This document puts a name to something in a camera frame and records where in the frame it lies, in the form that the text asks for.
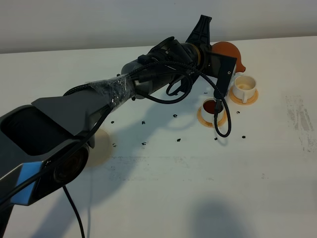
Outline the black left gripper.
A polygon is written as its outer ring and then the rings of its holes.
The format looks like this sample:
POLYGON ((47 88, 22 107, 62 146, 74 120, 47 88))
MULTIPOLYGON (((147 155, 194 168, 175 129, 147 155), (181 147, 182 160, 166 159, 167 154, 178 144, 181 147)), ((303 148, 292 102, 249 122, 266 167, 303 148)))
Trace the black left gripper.
POLYGON ((193 50, 194 62, 198 69, 207 76, 217 79, 213 96, 220 97, 226 94, 231 73, 235 67, 236 58, 212 52, 210 45, 210 22, 212 17, 201 15, 198 23, 186 40, 193 50))

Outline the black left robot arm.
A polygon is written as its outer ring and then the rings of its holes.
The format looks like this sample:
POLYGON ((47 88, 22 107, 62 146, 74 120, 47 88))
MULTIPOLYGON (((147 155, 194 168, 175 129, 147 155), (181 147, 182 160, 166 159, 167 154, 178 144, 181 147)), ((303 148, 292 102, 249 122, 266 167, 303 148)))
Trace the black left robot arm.
POLYGON ((225 96, 241 55, 225 42, 210 44, 210 22, 202 15, 185 43, 166 38, 112 79, 76 86, 60 97, 39 98, 0 118, 2 234, 14 205, 31 205, 65 188, 83 171, 95 133, 127 100, 176 104, 198 77, 215 77, 214 113, 228 109, 225 96))

